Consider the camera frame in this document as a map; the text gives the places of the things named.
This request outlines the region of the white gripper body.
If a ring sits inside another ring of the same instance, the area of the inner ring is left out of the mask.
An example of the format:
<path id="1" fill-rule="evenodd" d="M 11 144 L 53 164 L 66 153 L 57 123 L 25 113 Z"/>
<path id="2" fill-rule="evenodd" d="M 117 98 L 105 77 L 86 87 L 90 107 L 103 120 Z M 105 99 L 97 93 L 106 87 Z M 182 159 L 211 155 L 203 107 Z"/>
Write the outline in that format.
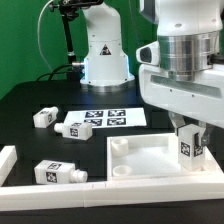
<path id="1" fill-rule="evenodd" d="M 224 128 L 224 65 L 195 74 L 193 82 L 174 81 L 159 67 L 159 44 L 136 51 L 140 93 L 145 103 Z"/>

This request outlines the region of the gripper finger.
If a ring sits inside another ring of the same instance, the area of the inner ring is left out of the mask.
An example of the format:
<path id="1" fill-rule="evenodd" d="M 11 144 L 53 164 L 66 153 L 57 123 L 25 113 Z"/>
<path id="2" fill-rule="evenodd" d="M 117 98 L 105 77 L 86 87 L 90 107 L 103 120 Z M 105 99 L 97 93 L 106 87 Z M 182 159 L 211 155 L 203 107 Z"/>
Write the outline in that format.
<path id="1" fill-rule="evenodd" d="M 174 127 L 175 134 L 178 134 L 178 129 L 185 125 L 183 116 L 172 111 L 169 111 L 168 115 Z"/>
<path id="2" fill-rule="evenodd" d="M 210 135 L 214 129 L 214 126 L 202 121 L 199 122 L 199 126 L 203 129 L 201 137 L 201 146 L 202 147 L 208 146 L 210 143 Z"/>

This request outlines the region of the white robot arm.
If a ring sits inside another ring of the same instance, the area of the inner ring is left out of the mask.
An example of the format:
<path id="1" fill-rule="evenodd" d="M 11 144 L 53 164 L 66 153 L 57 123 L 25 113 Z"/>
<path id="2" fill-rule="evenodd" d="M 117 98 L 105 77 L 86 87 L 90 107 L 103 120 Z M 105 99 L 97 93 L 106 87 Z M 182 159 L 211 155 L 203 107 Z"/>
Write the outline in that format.
<path id="1" fill-rule="evenodd" d="M 197 120 L 193 139 L 205 146 L 224 128 L 224 0 L 140 0 L 140 12 L 157 25 L 157 40 L 136 52 L 141 96 L 169 112 L 179 136 L 186 117 Z"/>

